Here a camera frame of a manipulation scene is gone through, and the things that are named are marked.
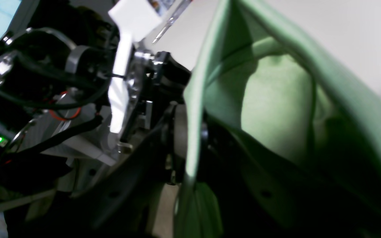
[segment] green fabric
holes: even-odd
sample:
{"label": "green fabric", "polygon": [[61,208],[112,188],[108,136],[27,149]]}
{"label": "green fabric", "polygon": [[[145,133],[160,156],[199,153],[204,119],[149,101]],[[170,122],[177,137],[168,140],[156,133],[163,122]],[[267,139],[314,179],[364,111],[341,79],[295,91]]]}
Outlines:
{"label": "green fabric", "polygon": [[[204,109],[302,169],[326,165],[343,187],[381,204],[381,99],[264,1],[219,1],[185,100],[188,154],[175,237],[199,221],[188,211]],[[360,163],[370,169],[358,171]]]}

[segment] green cloth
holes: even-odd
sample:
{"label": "green cloth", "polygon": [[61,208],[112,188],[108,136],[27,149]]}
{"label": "green cloth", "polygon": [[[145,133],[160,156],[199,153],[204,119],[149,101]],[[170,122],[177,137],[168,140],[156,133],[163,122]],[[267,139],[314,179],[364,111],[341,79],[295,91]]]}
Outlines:
{"label": "green cloth", "polygon": [[[343,187],[381,204],[381,99],[264,1],[219,1],[185,100],[188,154],[176,204],[176,238],[194,237],[187,224],[204,216],[187,215],[199,196],[195,177],[203,110],[301,169],[316,173],[316,164],[323,163]],[[357,171],[357,163],[374,171]],[[370,173],[371,181],[365,178]],[[376,187],[369,184],[375,180],[380,181]],[[201,223],[201,230],[211,225]]]}

